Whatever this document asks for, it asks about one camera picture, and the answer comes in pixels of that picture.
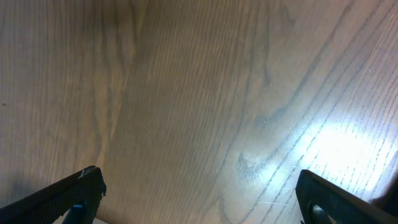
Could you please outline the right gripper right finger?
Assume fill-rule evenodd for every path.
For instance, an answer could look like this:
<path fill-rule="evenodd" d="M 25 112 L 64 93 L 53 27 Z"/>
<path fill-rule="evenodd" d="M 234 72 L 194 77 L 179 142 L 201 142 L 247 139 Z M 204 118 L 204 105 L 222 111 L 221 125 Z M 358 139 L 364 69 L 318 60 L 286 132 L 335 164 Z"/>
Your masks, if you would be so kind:
<path fill-rule="evenodd" d="M 295 192 L 304 224 L 397 223 L 397 192 L 378 208 L 309 170 L 300 172 Z"/>

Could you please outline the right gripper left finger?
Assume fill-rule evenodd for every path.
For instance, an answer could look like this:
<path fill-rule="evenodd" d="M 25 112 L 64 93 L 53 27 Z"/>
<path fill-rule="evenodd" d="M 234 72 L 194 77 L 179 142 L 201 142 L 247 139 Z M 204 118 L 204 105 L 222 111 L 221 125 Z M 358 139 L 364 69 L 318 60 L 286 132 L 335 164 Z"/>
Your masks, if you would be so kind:
<path fill-rule="evenodd" d="M 93 223 L 106 184 L 101 169 L 89 166 L 1 208 L 1 223 Z"/>

